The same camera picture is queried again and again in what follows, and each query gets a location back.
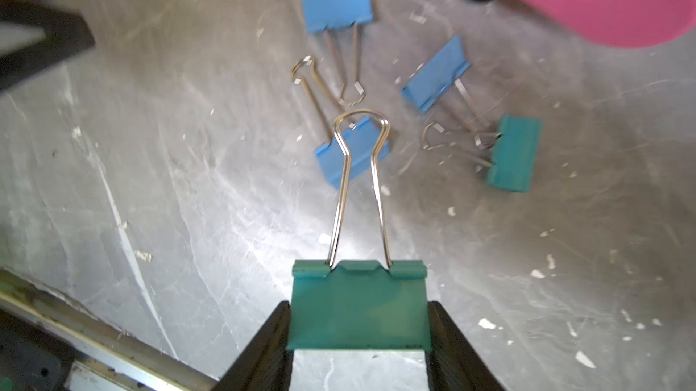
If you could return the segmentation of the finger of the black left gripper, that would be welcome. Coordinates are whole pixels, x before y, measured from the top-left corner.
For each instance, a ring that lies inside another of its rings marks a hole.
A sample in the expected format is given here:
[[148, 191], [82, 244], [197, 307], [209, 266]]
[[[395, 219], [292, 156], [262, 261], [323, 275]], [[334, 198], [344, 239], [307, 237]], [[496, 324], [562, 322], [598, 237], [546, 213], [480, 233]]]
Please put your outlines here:
[[65, 12], [39, 3], [1, 0], [2, 23], [41, 29], [40, 41], [1, 56], [1, 90], [70, 59], [96, 44], [87, 22], [78, 13]]

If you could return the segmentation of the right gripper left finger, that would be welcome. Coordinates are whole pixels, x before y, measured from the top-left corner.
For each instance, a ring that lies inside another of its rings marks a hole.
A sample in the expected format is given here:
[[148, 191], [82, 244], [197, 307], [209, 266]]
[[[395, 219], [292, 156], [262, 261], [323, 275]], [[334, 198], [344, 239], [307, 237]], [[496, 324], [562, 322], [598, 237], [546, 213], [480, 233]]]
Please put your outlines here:
[[283, 300], [211, 390], [288, 391], [294, 361], [294, 351], [286, 348], [290, 319], [290, 302]]

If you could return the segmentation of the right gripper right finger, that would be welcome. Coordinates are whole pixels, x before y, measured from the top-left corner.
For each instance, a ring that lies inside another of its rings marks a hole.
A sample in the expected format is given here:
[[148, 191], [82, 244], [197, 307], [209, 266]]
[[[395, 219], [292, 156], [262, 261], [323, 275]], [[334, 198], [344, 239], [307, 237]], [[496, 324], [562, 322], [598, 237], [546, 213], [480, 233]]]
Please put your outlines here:
[[438, 301], [428, 303], [431, 350], [425, 352], [430, 391], [504, 391]]

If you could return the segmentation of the teal binder clip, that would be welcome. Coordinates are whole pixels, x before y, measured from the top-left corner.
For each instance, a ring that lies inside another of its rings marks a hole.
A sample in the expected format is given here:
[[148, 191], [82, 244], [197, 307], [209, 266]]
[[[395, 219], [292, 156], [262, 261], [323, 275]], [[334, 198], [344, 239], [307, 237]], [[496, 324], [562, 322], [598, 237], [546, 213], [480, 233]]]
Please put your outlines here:
[[[373, 148], [371, 175], [384, 248], [384, 262], [337, 260], [350, 184], [351, 154], [342, 124], [355, 115], [375, 115], [382, 133]], [[342, 113], [333, 132], [344, 153], [342, 181], [333, 219], [328, 256], [323, 261], [298, 260], [290, 301], [289, 350], [431, 350], [431, 326], [421, 261], [391, 257], [379, 173], [379, 154], [391, 124], [368, 108]]]
[[455, 141], [437, 144], [431, 142], [429, 135], [433, 130], [441, 136], [453, 133], [438, 121], [431, 121], [422, 130], [422, 148], [426, 151], [441, 147], [457, 148], [467, 159], [487, 168], [489, 186], [509, 192], [527, 193], [532, 186], [542, 121], [532, 117], [505, 115], [498, 122], [498, 128], [493, 131], [480, 130], [468, 122], [463, 126], [467, 129], [467, 135], [473, 138], [476, 148], [489, 152], [488, 159], [469, 152]]

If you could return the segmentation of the blue binder clip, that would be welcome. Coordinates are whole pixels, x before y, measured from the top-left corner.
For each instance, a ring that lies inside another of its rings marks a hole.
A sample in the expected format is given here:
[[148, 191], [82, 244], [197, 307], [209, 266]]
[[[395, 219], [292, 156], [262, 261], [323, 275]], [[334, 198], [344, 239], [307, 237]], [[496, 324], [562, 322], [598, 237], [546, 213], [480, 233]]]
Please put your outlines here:
[[[333, 63], [341, 78], [341, 90], [337, 96], [329, 95], [342, 107], [353, 107], [364, 101], [365, 90], [361, 77], [361, 26], [373, 21], [372, 0], [301, 0], [304, 26], [310, 34], [322, 33], [333, 57]], [[349, 86], [342, 56], [334, 45], [332, 33], [350, 29], [353, 36], [353, 86], [358, 94], [355, 100], [344, 96]]]
[[[326, 92], [326, 97], [330, 97], [329, 89], [318, 73], [316, 61], [312, 56], [299, 59], [294, 64], [291, 70], [292, 79], [296, 85], [303, 88], [306, 97], [315, 109], [316, 117], [320, 120], [324, 132], [324, 142], [315, 150], [315, 158], [328, 184], [339, 189], [342, 181], [344, 153], [335, 138], [334, 127], [329, 123], [310, 85], [300, 75], [301, 68], [309, 68], [312, 78]], [[365, 115], [356, 122], [350, 122], [346, 130], [342, 132], [342, 138], [351, 154], [351, 179], [371, 168], [373, 148], [381, 133], [382, 124], [375, 115]]]
[[500, 134], [490, 131], [484, 132], [474, 125], [474, 122], [478, 121], [484, 128], [488, 129], [491, 123], [485, 119], [473, 96], [461, 80], [463, 74], [470, 67], [471, 62], [466, 59], [464, 54], [462, 38], [460, 35], [456, 35], [447, 41], [429, 61], [416, 70], [402, 89], [402, 95], [419, 113], [425, 114], [447, 91], [455, 87], [473, 114], [473, 119], [464, 119], [456, 109], [446, 103], [443, 103], [442, 106], [456, 117], [462, 126], [473, 133], [478, 148], [489, 149], [496, 143]]

